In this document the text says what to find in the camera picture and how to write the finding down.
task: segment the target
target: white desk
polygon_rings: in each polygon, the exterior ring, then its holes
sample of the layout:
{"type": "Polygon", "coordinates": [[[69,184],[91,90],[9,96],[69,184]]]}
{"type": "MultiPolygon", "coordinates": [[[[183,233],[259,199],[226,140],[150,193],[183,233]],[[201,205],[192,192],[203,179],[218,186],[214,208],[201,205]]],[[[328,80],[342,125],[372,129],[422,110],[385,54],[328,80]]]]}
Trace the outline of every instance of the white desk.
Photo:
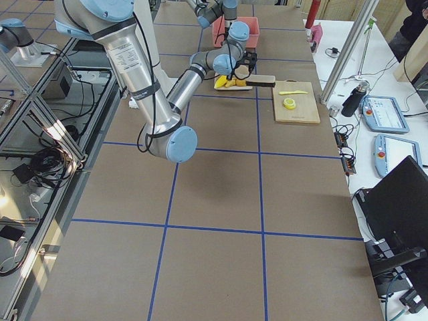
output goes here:
{"type": "MultiPolygon", "coordinates": [[[[321,86],[324,87],[326,80],[328,79],[336,59],[328,57],[325,54],[327,48],[336,47],[339,50],[342,49],[342,46],[346,40],[348,32],[352,27],[351,21],[316,21],[315,24],[321,23],[324,35],[321,39],[320,45],[318,46],[317,53],[314,54],[314,61],[316,63],[316,69],[320,77],[321,86]]],[[[351,75],[355,75],[358,72],[358,67],[360,65],[364,43],[366,37],[362,36],[358,42],[357,47],[352,53],[352,56],[342,74],[341,78],[347,78],[351,75]]],[[[370,36],[370,41],[368,43],[368,49],[366,53],[366,59],[364,62],[364,67],[362,72],[364,74],[374,74],[380,70],[385,69],[387,62],[393,58],[393,54],[389,49],[387,42],[382,36],[377,26],[374,26],[370,36]]],[[[407,106],[405,103],[406,98],[415,92],[412,85],[408,82],[397,82],[394,78],[393,72],[398,66],[398,63],[389,70],[386,70],[383,76],[379,79],[376,86],[370,92],[370,95],[373,96],[393,96],[397,99],[399,106],[402,110],[406,110],[407,106]]],[[[377,78],[382,73],[379,73],[375,76],[364,76],[365,80],[370,82],[370,86],[373,86],[377,78]]],[[[342,103],[349,97],[352,90],[358,85],[356,80],[351,80],[345,82],[344,80],[339,81],[335,91],[328,102],[327,107],[331,105],[337,105],[342,108],[342,103]]],[[[427,109],[417,94],[412,95],[407,100],[410,111],[407,114],[416,114],[419,112],[426,112],[427,109]]],[[[336,117],[339,124],[357,124],[357,119],[355,117],[347,118],[338,114],[336,117]]],[[[407,134],[395,135],[399,138],[415,140],[419,143],[421,149],[421,156],[423,164],[428,164],[428,116],[416,116],[412,118],[406,118],[407,124],[410,127],[410,132],[407,134]]],[[[356,138],[356,130],[352,133],[348,139],[348,144],[355,150],[356,143],[358,145],[356,151],[356,172],[357,174],[350,176],[349,191],[353,194],[359,188],[366,187],[370,188],[375,186],[381,178],[378,176],[375,169],[375,162],[373,158],[374,152],[374,141],[378,133],[371,132],[366,125],[364,118],[360,122],[360,130],[358,133],[358,138],[356,138]]],[[[369,239],[369,234],[365,224],[365,218],[359,209],[358,204],[354,201],[354,208],[356,210],[356,215],[360,222],[360,230],[364,240],[369,239]]],[[[394,317],[401,309],[403,305],[399,301],[401,292],[396,293],[388,302],[388,317],[391,319],[394,317]]],[[[399,320],[402,321],[426,321],[428,320],[428,309],[424,308],[418,314],[410,314],[406,312],[399,320]]]]}

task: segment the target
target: wooden cutting board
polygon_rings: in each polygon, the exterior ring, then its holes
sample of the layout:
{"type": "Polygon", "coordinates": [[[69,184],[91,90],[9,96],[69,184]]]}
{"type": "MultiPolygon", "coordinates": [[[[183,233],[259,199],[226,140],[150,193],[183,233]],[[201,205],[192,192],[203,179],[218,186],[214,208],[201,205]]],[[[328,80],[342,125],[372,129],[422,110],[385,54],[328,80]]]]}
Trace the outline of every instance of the wooden cutting board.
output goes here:
{"type": "Polygon", "coordinates": [[[275,88],[272,88],[274,97],[274,111],[276,122],[293,122],[303,124],[319,124],[321,122],[318,108],[316,106],[314,90],[310,82],[287,82],[276,81],[275,88]],[[303,90],[308,94],[280,95],[279,92],[293,92],[303,90]],[[294,99],[296,108],[289,110],[282,102],[286,98],[294,99]]]}

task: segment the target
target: black bottle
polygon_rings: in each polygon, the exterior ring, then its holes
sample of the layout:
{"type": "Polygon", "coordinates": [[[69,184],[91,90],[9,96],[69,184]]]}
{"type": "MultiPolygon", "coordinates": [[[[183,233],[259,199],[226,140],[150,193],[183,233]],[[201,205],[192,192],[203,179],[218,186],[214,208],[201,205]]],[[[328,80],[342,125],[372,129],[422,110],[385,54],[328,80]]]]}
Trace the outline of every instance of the black bottle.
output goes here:
{"type": "Polygon", "coordinates": [[[342,104],[343,116],[351,117],[355,113],[355,110],[358,108],[358,106],[360,106],[361,100],[367,94],[368,86],[369,83],[363,80],[356,88],[354,88],[354,90],[350,93],[350,96],[342,104]]]}

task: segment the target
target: brown table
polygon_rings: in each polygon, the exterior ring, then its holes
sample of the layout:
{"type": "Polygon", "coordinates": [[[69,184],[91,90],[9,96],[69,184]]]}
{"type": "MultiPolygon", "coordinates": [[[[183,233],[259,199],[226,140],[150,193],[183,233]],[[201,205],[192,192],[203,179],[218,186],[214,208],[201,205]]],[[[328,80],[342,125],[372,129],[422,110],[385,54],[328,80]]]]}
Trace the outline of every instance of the brown table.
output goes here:
{"type": "MultiPolygon", "coordinates": [[[[258,74],[321,88],[294,7],[259,18],[258,74]]],[[[211,49],[185,3],[155,21],[178,77],[211,49]]],[[[183,114],[198,150],[140,154],[142,116],[119,106],[32,320],[382,320],[330,121],[274,122],[270,90],[205,82],[183,114]]]]}

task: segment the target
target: red cylinder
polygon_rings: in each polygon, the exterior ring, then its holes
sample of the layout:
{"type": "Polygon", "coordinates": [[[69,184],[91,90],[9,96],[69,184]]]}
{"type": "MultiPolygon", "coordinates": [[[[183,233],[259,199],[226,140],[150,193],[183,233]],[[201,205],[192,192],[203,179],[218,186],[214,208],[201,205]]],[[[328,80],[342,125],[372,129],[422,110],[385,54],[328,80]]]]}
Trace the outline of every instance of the red cylinder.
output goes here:
{"type": "Polygon", "coordinates": [[[315,16],[320,8],[321,0],[312,0],[312,4],[310,6],[308,20],[306,20],[305,28],[310,29],[314,25],[315,16]]]}

